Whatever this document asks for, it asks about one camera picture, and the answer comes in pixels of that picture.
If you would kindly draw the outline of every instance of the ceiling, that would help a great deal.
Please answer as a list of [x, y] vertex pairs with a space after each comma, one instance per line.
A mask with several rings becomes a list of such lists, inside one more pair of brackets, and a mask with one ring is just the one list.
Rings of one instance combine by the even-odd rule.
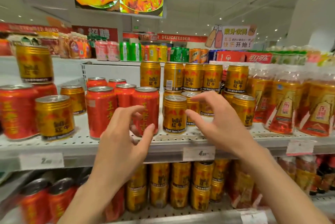
[[[140, 31], [203, 36], [208, 35], [215, 24], [255, 24], [258, 26], [259, 41], [277, 40], [287, 34], [296, 2], [297, 0], [165, 0], [166, 18], [132, 17], [132, 26], [138, 26]], [[74, 4], [70, 7], [70, 14], [74, 25], [110, 27], [114, 24], [110, 20], [111, 14], [75, 9]], [[22, 0], [0, 0], [2, 21], [48, 25], [45, 16], [45, 13], [26, 6]]]

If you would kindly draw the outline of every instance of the hand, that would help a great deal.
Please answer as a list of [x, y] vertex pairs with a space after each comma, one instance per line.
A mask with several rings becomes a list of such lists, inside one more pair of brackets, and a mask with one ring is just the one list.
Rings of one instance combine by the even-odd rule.
[[197, 94], [191, 100], [205, 101], [211, 106], [214, 112], [214, 119], [211, 123], [205, 122], [197, 112], [190, 109], [186, 110], [186, 114], [194, 121], [207, 140], [217, 148], [239, 157], [243, 152], [242, 149], [255, 143], [233, 107], [222, 95], [209, 91]]
[[136, 127], [131, 125], [132, 116], [140, 117], [138, 112], [144, 106], [117, 108], [106, 130], [101, 134], [98, 152], [89, 177], [99, 186], [118, 190], [125, 184], [137, 167], [143, 163], [153, 137], [155, 126], [149, 125], [141, 141], [135, 145], [129, 136], [129, 129], [138, 135]]

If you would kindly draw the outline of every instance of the price tag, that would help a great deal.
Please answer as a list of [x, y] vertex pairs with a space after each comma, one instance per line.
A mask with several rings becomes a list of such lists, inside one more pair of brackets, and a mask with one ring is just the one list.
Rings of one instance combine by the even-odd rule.
[[20, 154], [19, 160], [21, 170], [64, 167], [64, 159], [62, 153]]
[[243, 224], [268, 224], [268, 218], [264, 211], [241, 211], [241, 219]]
[[183, 161], [214, 160], [215, 146], [184, 147]]
[[315, 144], [315, 140], [291, 139], [287, 146], [286, 155], [313, 154]]

